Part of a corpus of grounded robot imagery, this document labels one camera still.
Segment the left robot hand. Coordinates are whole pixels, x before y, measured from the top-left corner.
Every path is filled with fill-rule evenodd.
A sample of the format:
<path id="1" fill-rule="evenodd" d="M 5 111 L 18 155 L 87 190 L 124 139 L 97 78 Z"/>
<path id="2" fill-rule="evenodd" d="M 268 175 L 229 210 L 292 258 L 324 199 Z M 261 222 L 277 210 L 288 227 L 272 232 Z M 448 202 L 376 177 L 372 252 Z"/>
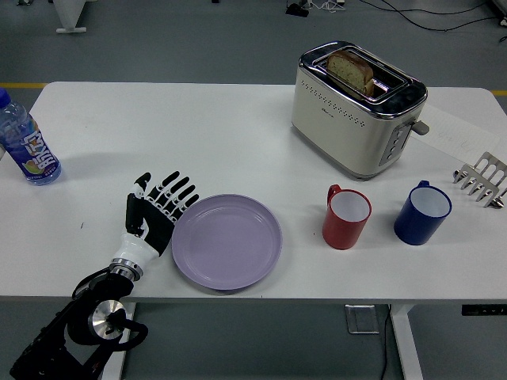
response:
<path id="1" fill-rule="evenodd" d="M 148 188 L 150 180 L 151 174 L 144 173 L 128 193 L 125 231 L 115 255 L 134 268 L 143 268 L 166 251 L 178 219 L 199 199 L 196 186 L 178 171 L 153 188 Z"/>

